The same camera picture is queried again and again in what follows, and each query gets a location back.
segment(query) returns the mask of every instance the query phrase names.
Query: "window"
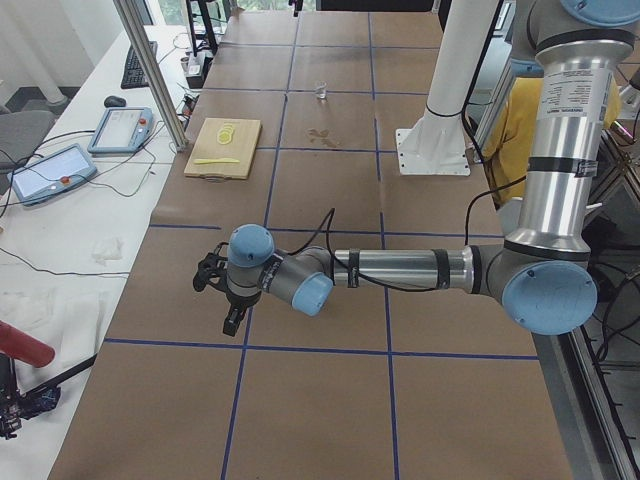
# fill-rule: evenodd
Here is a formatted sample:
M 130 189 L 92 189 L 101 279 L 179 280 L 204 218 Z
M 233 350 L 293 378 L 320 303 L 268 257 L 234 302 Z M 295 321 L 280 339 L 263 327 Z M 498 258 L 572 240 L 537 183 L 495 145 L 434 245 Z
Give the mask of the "window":
M 149 10 L 156 25 L 184 25 L 186 19 L 183 17 L 185 0 L 146 0 Z M 224 20 L 223 3 L 228 0 L 215 0 L 210 2 L 209 15 L 212 20 L 220 18 Z M 292 10 L 288 0 L 237 0 L 238 7 L 245 10 Z M 305 0 L 303 10 L 315 10 L 315 0 Z M 193 11 L 198 13 L 198 4 L 193 2 Z

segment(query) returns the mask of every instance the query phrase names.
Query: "white desk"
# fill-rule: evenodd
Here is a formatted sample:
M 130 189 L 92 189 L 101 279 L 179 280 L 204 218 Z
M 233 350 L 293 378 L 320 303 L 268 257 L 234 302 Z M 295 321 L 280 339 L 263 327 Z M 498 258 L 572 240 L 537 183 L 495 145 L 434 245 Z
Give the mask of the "white desk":
M 149 37 L 158 41 L 156 57 L 161 59 L 174 48 L 176 36 L 184 27 L 151 27 Z M 181 35 L 175 41 L 187 45 Z M 161 120 L 149 88 L 121 90 L 120 80 L 129 40 L 123 32 L 83 87 L 67 107 L 48 138 L 74 130 L 94 129 L 104 111 L 108 95 L 127 99 L 129 106 L 149 106 L 154 120 Z M 186 86 L 179 59 L 182 49 L 165 58 L 160 67 L 175 105 Z M 56 151 L 71 143 L 86 147 L 90 135 L 64 137 L 46 145 L 40 153 Z M 43 205 L 24 208 L 11 206 L 0 219 L 4 233 L 0 246 L 28 259 L 39 268 L 54 271 L 129 271 L 142 242 L 173 161 L 171 139 L 163 129 L 148 145 L 157 160 L 153 174 L 140 191 L 124 198 L 108 188 L 85 185 Z M 126 157 L 94 159 L 99 172 Z M 153 161 L 139 152 L 126 164 L 100 176 L 97 182 L 114 186 L 123 193 L 133 192 Z M 12 195 L 11 201 L 17 201 Z M 93 258 L 96 245 L 110 239 L 121 242 L 121 258 L 101 265 Z M 52 276 L 37 273 L 0 252 L 0 319 L 25 330 L 56 349 L 56 358 L 43 369 L 16 362 L 20 389 L 29 390 L 42 381 L 90 357 L 104 337 L 126 278 Z M 2 478 L 44 479 L 48 476 L 80 400 L 88 372 L 65 382 L 58 407 L 52 412 L 24 421 L 17 438 L 0 447 Z

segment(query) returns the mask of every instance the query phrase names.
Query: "tablet screen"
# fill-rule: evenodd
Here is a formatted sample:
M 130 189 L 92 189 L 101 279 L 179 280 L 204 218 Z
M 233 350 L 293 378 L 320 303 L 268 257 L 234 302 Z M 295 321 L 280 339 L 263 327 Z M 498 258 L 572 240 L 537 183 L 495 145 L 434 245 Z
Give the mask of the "tablet screen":
M 112 110 L 104 122 L 96 147 L 128 147 L 138 127 L 141 109 Z
M 87 160 L 82 152 L 78 148 L 70 148 L 26 170 L 16 172 L 13 185 L 27 198 L 49 187 L 61 177 L 69 177 L 85 168 Z

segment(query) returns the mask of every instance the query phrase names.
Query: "keyboard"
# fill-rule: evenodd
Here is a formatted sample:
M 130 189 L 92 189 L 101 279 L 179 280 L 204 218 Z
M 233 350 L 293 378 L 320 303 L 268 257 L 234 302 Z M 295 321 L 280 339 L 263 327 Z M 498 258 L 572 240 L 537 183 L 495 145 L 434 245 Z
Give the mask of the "keyboard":
M 155 56 L 158 51 L 158 42 L 149 42 L 149 46 Z M 147 77 L 142 71 L 142 65 L 140 65 L 140 59 L 136 55 L 133 47 L 129 47 L 127 53 L 127 59 L 124 62 L 124 73 L 122 74 L 122 82 L 120 82 L 120 88 L 141 88 L 148 87 Z

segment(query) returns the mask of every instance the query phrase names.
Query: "glass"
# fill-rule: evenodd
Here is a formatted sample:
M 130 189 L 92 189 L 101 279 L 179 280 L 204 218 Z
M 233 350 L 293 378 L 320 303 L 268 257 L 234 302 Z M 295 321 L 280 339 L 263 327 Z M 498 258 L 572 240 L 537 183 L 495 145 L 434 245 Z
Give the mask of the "glass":
M 318 80 L 314 83 L 313 91 L 316 94 L 316 98 L 319 100 L 324 100 L 327 98 L 327 82 L 323 82 L 322 80 Z

